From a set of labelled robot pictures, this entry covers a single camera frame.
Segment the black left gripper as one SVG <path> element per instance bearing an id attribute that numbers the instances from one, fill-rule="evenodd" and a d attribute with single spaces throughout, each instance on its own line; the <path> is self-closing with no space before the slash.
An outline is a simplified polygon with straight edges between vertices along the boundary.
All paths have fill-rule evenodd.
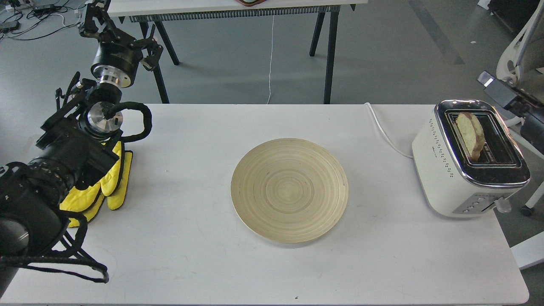
<path id="1" fill-rule="evenodd" d="M 94 78 L 114 75 L 121 88 L 132 86 L 136 79 L 139 63 L 147 71 L 159 66 L 164 47 L 155 37 L 135 40 L 128 45 L 117 42 L 117 27 L 108 14 L 110 1 L 87 1 L 79 24 L 79 34 L 98 40 L 98 49 L 90 71 Z"/>

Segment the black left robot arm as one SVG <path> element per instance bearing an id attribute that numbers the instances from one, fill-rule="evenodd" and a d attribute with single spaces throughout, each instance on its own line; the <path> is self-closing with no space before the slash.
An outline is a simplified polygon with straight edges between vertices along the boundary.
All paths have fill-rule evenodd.
<path id="1" fill-rule="evenodd" d="M 108 15 L 110 1 L 85 6 L 78 30 L 95 38 L 93 79 L 76 73 L 66 93 L 57 93 L 57 111 L 42 125 L 36 146 L 42 155 L 25 164 L 1 168 L 1 290 L 18 269 L 59 273 L 41 264 L 88 266 L 101 273 L 92 278 L 107 283 L 107 267 L 84 252 L 87 221 L 81 212 L 62 210 L 70 190 L 85 190 L 99 182 L 120 157 L 118 141 L 136 142 L 152 129 L 152 114 L 143 103 L 121 102 L 121 89 L 135 80 L 138 64 L 157 68 L 163 47 L 153 36 L 136 39 L 119 29 Z"/>

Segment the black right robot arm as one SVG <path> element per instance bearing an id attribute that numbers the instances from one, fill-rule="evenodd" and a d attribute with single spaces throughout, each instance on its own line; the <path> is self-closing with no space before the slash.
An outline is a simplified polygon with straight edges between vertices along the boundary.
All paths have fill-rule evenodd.
<path id="1" fill-rule="evenodd" d="M 492 76 L 487 71 L 483 71 L 477 80 L 484 86 L 484 92 L 501 108 L 525 120 L 521 127 L 521 137 L 539 153 L 544 153 L 543 103 L 509 82 Z"/>

